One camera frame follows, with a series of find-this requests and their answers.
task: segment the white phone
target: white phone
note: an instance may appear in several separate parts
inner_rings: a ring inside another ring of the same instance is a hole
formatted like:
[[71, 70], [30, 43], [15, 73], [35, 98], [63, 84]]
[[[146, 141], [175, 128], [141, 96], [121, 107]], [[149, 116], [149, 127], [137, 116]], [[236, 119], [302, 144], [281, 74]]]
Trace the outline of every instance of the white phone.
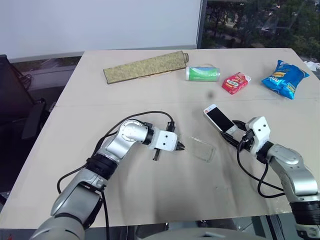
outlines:
[[215, 104], [208, 106], [203, 110], [203, 112], [209, 121], [222, 132], [233, 134], [238, 129], [238, 127], [229, 118], [227, 118], [227, 116], [224, 115]]

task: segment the phone screen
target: phone screen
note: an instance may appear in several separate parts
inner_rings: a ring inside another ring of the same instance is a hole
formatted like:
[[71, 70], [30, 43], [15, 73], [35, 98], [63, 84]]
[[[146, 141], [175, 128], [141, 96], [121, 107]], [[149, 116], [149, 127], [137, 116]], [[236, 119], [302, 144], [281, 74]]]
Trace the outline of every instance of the phone screen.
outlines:
[[220, 111], [217, 107], [207, 112], [206, 114], [223, 132], [226, 132], [234, 126], [234, 123], [230, 121], [229, 118], [227, 118], [227, 116], [224, 115], [222, 111]]

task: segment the transparent plastic lid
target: transparent plastic lid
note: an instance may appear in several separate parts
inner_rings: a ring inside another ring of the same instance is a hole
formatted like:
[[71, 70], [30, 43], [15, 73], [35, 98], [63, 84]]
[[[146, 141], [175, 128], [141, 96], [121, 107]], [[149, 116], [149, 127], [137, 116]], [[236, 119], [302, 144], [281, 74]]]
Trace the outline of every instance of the transparent plastic lid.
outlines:
[[206, 163], [214, 159], [216, 148], [209, 143], [185, 134], [179, 135], [179, 141], [184, 145], [184, 150], [197, 159]]

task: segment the white whiteboard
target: white whiteboard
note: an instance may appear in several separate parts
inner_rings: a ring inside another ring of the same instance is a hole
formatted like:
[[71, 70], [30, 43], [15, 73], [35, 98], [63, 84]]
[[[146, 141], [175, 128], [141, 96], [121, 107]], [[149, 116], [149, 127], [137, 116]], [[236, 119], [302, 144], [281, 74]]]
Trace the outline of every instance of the white whiteboard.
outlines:
[[201, 0], [1, 0], [0, 54], [196, 47]]

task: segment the chips bag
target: chips bag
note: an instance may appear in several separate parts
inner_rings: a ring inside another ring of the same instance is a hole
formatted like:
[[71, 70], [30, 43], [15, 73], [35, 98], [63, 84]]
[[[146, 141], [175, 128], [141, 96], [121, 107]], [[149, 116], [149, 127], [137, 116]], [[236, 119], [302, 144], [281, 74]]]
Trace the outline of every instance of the chips bag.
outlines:
[[263, 79], [262, 83], [276, 93], [294, 99], [298, 84], [307, 77], [309, 74], [297, 66], [278, 60], [274, 73]]

